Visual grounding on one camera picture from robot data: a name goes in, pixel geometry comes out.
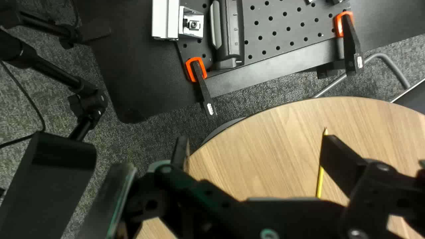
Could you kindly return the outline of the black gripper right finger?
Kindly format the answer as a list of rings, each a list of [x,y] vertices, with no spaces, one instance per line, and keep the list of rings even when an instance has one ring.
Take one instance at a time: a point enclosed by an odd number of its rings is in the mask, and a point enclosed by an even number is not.
[[[337,136],[325,134],[321,138],[318,162],[347,198],[350,198],[353,193],[357,193],[358,187],[361,187],[365,194],[373,193],[371,189],[362,183],[362,177],[374,161],[362,158]]]

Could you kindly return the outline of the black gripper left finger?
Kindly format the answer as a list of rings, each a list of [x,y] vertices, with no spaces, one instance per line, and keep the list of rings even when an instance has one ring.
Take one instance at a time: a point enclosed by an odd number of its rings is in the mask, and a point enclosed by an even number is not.
[[[185,137],[177,137],[171,154],[171,165],[180,170],[185,170],[189,155],[189,141]]]

